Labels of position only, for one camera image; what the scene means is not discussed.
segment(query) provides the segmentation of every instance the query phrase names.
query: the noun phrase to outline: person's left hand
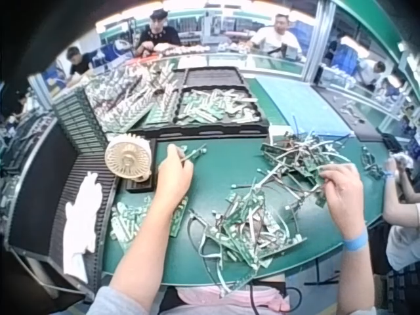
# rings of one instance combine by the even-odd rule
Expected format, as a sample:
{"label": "person's left hand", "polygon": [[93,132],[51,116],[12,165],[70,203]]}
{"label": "person's left hand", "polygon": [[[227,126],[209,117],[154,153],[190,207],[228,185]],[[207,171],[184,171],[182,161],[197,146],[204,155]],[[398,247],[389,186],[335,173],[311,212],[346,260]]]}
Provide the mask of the person's left hand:
{"label": "person's left hand", "polygon": [[388,158],[387,161],[385,162],[384,168],[386,171],[389,171],[392,174],[394,174],[395,170],[397,170],[395,159],[393,157]]}
{"label": "person's left hand", "polygon": [[167,147],[167,157],[159,166],[157,188],[154,201],[163,202],[165,208],[173,211],[183,199],[191,185],[194,164],[186,160],[181,162],[182,151],[174,144]]}

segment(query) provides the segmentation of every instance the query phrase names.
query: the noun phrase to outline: white fan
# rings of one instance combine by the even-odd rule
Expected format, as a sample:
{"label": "white fan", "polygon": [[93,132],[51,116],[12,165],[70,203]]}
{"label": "white fan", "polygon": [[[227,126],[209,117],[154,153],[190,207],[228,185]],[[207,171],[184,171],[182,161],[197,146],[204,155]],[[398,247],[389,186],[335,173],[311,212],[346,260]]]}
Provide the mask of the white fan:
{"label": "white fan", "polygon": [[119,177],[144,182],[151,174],[152,152],[149,142],[130,134],[116,136],[106,148],[105,163]]}

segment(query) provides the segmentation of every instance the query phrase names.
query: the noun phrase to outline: green workbench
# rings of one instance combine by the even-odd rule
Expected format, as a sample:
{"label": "green workbench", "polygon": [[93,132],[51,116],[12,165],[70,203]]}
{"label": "green workbench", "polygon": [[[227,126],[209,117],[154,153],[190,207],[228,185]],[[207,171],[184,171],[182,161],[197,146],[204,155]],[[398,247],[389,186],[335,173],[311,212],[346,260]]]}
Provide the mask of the green workbench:
{"label": "green workbench", "polygon": [[[257,80],[249,79],[248,85],[253,94],[259,99],[259,104],[265,112],[268,120],[276,125],[285,125],[285,119],[275,107],[273,101],[265,93],[263,87]],[[243,138],[243,139],[211,139],[211,140],[186,140],[175,142],[177,145],[187,145],[193,150],[207,144],[207,153],[201,156],[195,163],[194,179],[188,193],[190,200],[188,208],[205,217],[209,222],[214,222],[212,210],[224,212],[228,207],[226,196],[231,191],[232,184],[251,184],[253,179],[262,179],[257,168],[269,169],[270,166],[261,156],[261,143],[264,139]],[[157,146],[157,161],[160,162],[166,155],[168,142],[160,142]],[[375,180],[362,171],[361,147],[369,148],[382,165],[388,157],[385,146],[379,142],[361,143],[356,138],[350,138],[345,147],[341,149],[342,155],[351,159],[362,174],[365,195],[365,219],[368,224],[375,221],[383,208],[383,180]],[[294,197],[283,188],[272,186],[277,191],[264,189],[266,193],[266,204],[272,212],[278,212],[286,219],[286,223],[292,233],[295,231],[290,215],[286,213],[284,206],[294,201]],[[247,189],[236,190],[239,193],[246,193]],[[120,190],[116,202],[123,202],[127,205],[141,206],[146,196],[153,196],[153,193],[130,194]],[[188,215],[184,217],[181,230],[176,238],[170,238],[163,273],[164,284],[174,285],[205,285],[212,281],[205,271],[201,258],[194,251],[186,231]],[[259,277],[291,270],[296,266],[303,265],[317,257],[321,257],[341,244],[341,237],[334,226],[328,209],[323,209],[314,204],[314,199],[308,199],[304,203],[298,216],[299,228],[302,237],[308,239],[285,252],[284,255],[276,257],[267,268],[259,270]],[[195,243],[201,239],[202,226],[199,223],[192,225],[192,238]],[[217,252],[218,247],[209,242],[206,252]],[[111,240],[109,235],[106,238],[104,250],[103,271],[109,274],[114,273],[118,262],[123,256],[123,251],[117,241]],[[211,270],[214,270],[214,262],[209,262]],[[249,267],[240,263],[230,263],[224,268],[224,279],[232,282],[242,277]]]}

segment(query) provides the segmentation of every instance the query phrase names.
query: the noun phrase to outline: worker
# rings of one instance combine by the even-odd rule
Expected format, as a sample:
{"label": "worker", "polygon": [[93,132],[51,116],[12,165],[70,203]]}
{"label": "worker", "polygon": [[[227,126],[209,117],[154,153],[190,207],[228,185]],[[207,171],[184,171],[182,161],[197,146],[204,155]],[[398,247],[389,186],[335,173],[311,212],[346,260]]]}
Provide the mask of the worker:
{"label": "worker", "polygon": [[329,66],[331,64],[331,61],[333,61],[335,51],[337,50],[337,47],[339,46],[341,39],[345,36],[343,32],[338,33],[337,38],[331,41],[331,43],[328,45],[327,52],[324,56],[323,62]]}
{"label": "worker", "polygon": [[[400,271],[420,261],[420,193],[415,193],[404,167],[393,157],[385,163],[383,218],[386,224],[375,228],[371,240],[372,266],[375,274],[385,275],[391,269]],[[406,199],[398,201],[396,171]]]}
{"label": "worker", "polygon": [[353,77],[361,86],[373,92],[378,80],[385,70],[386,67],[383,62],[363,59],[357,64]]}
{"label": "worker", "polygon": [[92,74],[92,58],[95,55],[96,51],[81,54],[79,48],[76,46],[72,46],[67,49],[67,60],[72,63],[67,87],[72,87],[73,85],[79,83],[84,76],[90,76]]}
{"label": "worker", "polygon": [[265,53],[281,48],[287,45],[297,49],[297,58],[302,57],[302,48],[294,36],[287,29],[289,28],[289,17],[283,14],[277,14],[274,26],[260,28],[258,32],[248,41],[248,47],[259,46],[259,49]]}
{"label": "worker", "polygon": [[148,56],[154,51],[160,52],[181,45],[176,29],[164,26],[167,16],[168,12],[163,9],[153,11],[150,25],[141,33],[135,48],[136,56]]}
{"label": "worker", "polygon": [[[89,315],[138,315],[150,312],[162,280],[172,213],[187,193],[193,177],[192,162],[186,160],[183,163],[182,157],[180,149],[174,144],[168,145],[167,157],[159,167],[156,194],[148,215],[118,264],[109,287],[102,287],[97,293]],[[353,164],[326,165],[321,176],[325,179],[325,194],[332,219],[346,247],[339,283],[338,314],[357,314],[357,310],[365,310],[363,314],[374,314],[373,276],[364,222],[362,181]],[[196,289],[184,288],[184,296],[186,291],[195,292]],[[202,299],[194,305],[194,296],[197,297],[189,295],[190,305],[172,308],[162,314],[255,314],[249,306],[249,294],[246,295],[248,300],[242,302],[243,306],[206,306]],[[258,307],[258,313],[278,314],[264,307]]]}

